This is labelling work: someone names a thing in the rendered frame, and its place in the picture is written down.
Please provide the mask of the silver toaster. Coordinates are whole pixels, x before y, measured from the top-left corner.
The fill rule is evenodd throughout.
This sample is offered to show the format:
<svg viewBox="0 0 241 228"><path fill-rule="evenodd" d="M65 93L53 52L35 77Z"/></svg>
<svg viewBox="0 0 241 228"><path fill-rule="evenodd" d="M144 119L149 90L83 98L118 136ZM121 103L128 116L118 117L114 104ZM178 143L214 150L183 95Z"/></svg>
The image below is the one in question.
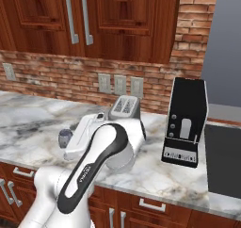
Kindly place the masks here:
<svg viewBox="0 0 241 228"><path fill-rule="evenodd" d="M108 119L140 118L140 100L136 96L121 95L108 111Z"/></svg>

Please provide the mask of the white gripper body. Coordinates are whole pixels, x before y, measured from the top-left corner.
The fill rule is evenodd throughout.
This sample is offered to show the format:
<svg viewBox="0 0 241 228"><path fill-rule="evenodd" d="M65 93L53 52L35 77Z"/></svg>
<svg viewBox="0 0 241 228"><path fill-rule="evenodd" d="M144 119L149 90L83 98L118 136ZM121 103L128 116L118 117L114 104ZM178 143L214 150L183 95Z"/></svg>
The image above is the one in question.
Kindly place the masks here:
<svg viewBox="0 0 241 228"><path fill-rule="evenodd" d="M65 148L64 158L66 160L73 160L83 155L88 147L91 135L95 128L99 126L101 120L101 113L89 114L81 119Z"/></svg>

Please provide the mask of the wooden base cupboard door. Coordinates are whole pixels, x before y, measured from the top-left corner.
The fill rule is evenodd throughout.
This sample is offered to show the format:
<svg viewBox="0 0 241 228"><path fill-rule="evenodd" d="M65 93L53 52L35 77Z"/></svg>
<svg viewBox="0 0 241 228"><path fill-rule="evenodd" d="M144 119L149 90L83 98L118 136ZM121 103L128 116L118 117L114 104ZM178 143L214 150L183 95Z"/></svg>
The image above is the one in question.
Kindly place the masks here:
<svg viewBox="0 0 241 228"><path fill-rule="evenodd" d="M89 206L90 217L95 224L95 228L110 228L109 227L109 208L112 206L106 204L91 204ZM116 208L114 214L114 228L119 228L116 219Z"/></svg>
<svg viewBox="0 0 241 228"><path fill-rule="evenodd" d="M126 213L125 228L187 228L189 219L186 223L180 223L167 218L155 217L150 214L133 212L127 209L120 209L120 228L121 228L121 211Z"/></svg>
<svg viewBox="0 0 241 228"><path fill-rule="evenodd" d="M13 189L17 198L23 202L23 205L20 207L15 202L10 206L15 216L15 223L19 224L35 201L36 189L33 182L17 180L13 180L12 182L14 183Z"/></svg>
<svg viewBox="0 0 241 228"><path fill-rule="evenodd" d="M0 218L6 219L6 220L11 218L9 204L1 188L0 188Z"/></svg>

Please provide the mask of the grey wall outlet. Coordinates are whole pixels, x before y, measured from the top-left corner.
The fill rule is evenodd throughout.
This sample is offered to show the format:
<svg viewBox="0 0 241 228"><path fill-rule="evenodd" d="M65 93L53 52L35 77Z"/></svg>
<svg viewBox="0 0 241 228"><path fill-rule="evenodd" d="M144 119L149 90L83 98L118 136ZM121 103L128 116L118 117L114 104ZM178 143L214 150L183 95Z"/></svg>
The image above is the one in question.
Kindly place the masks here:
<svg viewBox="0 0 241 228"><path fill-rule="evenodd" d="M99 91L104 93L111 92L110 75L106 73L98 74Z"/></svg>
<svg viewBox="0 0 241 228"><path fill-rule="evenodd" d="M131 94L138 98L143 97L143 79L140 77L131 77Z"/></svg>
<svg viewBox="0 0 241 228"><path fill-rule="evenodd" d="M15 81L16 77L15 77L15 73L13 71L12 65L10 63L4 63L3 67L6 73L7 80Z"/></svg>
<svg viewBox="0 0 241 228"><path fill-rule="evenodd" d="M114 91L118 95L126 94L126 77L123 75L114 76Z"/></svg>

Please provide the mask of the wooden wall cupboard door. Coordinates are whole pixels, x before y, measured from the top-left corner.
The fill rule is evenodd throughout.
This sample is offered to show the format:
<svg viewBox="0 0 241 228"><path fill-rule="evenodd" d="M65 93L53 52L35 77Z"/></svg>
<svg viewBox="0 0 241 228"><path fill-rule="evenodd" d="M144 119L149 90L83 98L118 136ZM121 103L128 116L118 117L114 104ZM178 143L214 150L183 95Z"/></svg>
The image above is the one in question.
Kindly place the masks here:
<svg viewBox="0 0 241 228"><path fill-rule="evenodd" d="M66 0L0 0L0 50L83 54L72 43Z"/></svg>
<svg viewBox="0 0 241 228"><path fill-rule="evenodd" d="M85 56L167 64L180 0L87 0L93 44Z"/></svg>

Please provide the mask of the black coffee machine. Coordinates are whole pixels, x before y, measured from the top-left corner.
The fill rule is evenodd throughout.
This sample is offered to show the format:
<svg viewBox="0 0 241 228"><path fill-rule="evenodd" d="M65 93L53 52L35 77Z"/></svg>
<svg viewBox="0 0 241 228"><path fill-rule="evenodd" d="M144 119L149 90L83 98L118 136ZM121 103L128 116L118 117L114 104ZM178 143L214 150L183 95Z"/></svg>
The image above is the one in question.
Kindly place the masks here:
<svg viewBox="0 0 241 228"><path fill-rule="evenodd" d="M175 77L161 160L170 164L197 168L198 145L207 117L205 81Z"/></svg>

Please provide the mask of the wooden drawer front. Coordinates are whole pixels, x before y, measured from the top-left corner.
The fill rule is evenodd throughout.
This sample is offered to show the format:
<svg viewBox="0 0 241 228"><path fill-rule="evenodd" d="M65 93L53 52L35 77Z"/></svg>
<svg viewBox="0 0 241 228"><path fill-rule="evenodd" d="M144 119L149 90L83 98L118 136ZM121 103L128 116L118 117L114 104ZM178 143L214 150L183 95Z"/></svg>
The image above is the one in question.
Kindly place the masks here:
<svg viewBox="0 0 241 228"><path fill-rule="evenodd" d="M92 201L103 204L110 204L119 208L130 208L132 195L106 187L95 186L90 198Z"/></svg>
<svg viewBox="0 0 241 228"><path fill-rule="evenodd" d="M34 171L22 166L17 166L17 165L12 165L9 163L5 163L5 162L0 162L0 166L4 171L4 174L6 175L7 178L9 178L11 181L13 180L17 180L17 181L26 181L26 182L33 182L34 181L34 177L29 178L29 177L24 177L18 174L13 173L13 170L15 167L18 167L20 171L23 172L30 172L30 171Z"/></svg>
<svg viewBox="0 0 241 228"><path fill-rule="evenodd" d="M166 212L160 212L156 210L152 210L150 208L145 208L139 205L139 199L143 198L146 204L154 204L154 205L160 205L165 204L166 205ZM131 207L138 212L144 212L146 214L150 215L156 215L162 218L167 218L172 221L180 222L180 223L186 223L187 220L190 217L191 210L185 207L181 207L174 204L167 204L164 202L160 202L157 200L152 200L144 197L139 197L136 195L132 195L131 200Z"/></svg>

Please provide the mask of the clear wine glass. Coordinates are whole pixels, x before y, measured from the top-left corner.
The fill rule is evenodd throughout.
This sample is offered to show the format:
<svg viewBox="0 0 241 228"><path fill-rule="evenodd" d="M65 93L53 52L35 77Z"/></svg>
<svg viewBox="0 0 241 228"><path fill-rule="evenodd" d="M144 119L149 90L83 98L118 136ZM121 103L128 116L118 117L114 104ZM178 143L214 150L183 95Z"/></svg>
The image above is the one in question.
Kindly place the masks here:
<svg viewBox="0 0 241 228"><path fill-rule="evenodd" d="M69 141L72 138L71 129L62 129L58 134L58 145L61 149L65 149L68 146Z"/></svg>

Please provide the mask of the black hob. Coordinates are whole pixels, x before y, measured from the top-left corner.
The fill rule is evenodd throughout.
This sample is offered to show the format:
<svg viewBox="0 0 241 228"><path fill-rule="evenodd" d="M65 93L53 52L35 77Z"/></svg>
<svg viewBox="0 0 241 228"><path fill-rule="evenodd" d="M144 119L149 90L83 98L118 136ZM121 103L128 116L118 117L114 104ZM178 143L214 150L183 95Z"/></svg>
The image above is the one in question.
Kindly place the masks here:
<svg viewBox="0 0 241 228"><path fill-rule="evenodd" d="M241 199L241 129L207 124L204 141L208 190Z"/></svg>

